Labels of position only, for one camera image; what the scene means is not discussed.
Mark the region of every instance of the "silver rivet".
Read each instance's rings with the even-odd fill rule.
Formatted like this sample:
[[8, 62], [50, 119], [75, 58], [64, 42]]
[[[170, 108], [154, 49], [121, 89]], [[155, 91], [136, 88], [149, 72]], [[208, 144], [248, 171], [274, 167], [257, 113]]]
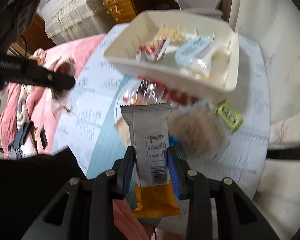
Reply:
[[115, 171], [114, 170], [107, 170], [106, 171], [106, 175], [107, 176], [113, 176], [115, 174]]
[[230, 179], [230, 178], [225, 178], [225, 179], [223, 180], [223, 182], [224, 182], [224, 184], [231, 185], [232, 182], [233, 182], [233, 180]]
[[197, 171], [195, 171], [195, 170], [189, 170], [187, 173], [188, 173], [188, 175], [191, 176], [191, 177], [197, 175]]
[[74, 178], [71, 178], [70, 179], [70, 185], [77, 185], [78, 183], [79, 183], [79, 178], [77, 178], [77, 177], [74, 177]]

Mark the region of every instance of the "white and orange wrapper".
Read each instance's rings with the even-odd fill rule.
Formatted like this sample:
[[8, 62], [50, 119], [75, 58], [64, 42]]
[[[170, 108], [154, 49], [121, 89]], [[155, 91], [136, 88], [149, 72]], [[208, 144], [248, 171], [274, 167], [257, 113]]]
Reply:
[[167, 167], [169, 146], [167, 118], [170, 103], [146, 106], [121, 106], [129, 125], [131, 144], [137, 160], [134, 166], [137, 218], [180, 215]]

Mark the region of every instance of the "white plastic bin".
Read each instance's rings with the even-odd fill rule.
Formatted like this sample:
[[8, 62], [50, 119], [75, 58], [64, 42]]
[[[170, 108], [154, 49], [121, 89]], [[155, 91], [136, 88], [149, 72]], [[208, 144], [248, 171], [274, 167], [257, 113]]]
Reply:
[[[195, 34], [209, 36], [214, 37], [218, 43], [225, 44], [231, 54], [227, 62], [228, 78], [224, 86], [185, 74], [184, 68], [174, 60], [177, 46], [169, 46], [163, 59], [156, 64], [137, 62], [135, 57], [138, 46], [151, 41], [162, 24], [169, 28], [179, 28], [180, 32], [187, 37], [195, 37]], [[104, 57], [123, 74], [149, 77], [192, 96], [218, 101], [233, 91], [237, 84], [238, 33], [235, 33], [228, 23], [210, 17], [175, 11], [145, 11], [139, 14], [113, 41], [104, 52]], [[220, 61], [216, 60], [215, 64], [220, 65]]]

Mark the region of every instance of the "pink bed sheet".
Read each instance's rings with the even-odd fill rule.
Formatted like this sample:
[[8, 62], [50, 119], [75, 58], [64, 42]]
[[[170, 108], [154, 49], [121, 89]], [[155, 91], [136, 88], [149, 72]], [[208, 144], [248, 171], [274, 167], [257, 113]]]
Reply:
[[[60, 56], [63, 59], [73, 58], [76, 63], [77, 78], [91, 54], [104, 38], [104, 34], [91, 36], [88, 38], [67, 42], [59, 46], [47, 50], [45, 63], [55, 62]], [[17, 102], [20, 94], [21, 85], [9, 83], [8, 100], [5, 110], [0, 118], [0, 138], [1, 145], [7, 156], [7, 146], [12, 142], [17, 134], [16, 112]], [[30, 119], [34, 122], [34, 126], [41, 131], [44, 127], [48, 145], [45, 149], [42, 147], [40, 133], [37, 133], [37, 143], [39, 153], [49, 154], [51, 151], [53, 137], [58, 125], [58, 120], [62, 111], [58, 111], [53, 116], [51, 111], [51, 103], [46, 100], [46, 94], [49, 89], [36, 87], [31, 96], [27, 100], [26, 108]], [[115, 200], [113, 202], [114, 224], [126, 236], [128, 240], [148, 240], [148, 236], [136, 218], [132, 217], [130, 206], [125, 200]]]

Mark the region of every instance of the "green wrapper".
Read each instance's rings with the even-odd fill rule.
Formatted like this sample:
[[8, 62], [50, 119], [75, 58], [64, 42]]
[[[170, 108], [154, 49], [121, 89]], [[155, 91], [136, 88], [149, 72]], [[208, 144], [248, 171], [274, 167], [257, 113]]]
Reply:
[[223, 101], [216, 109], [216, 114], [221, 117], [221, 119], [229, 127], [231, 133], [234, 133], [243, 124], [243, 118], [234, 111], [226, 101]]

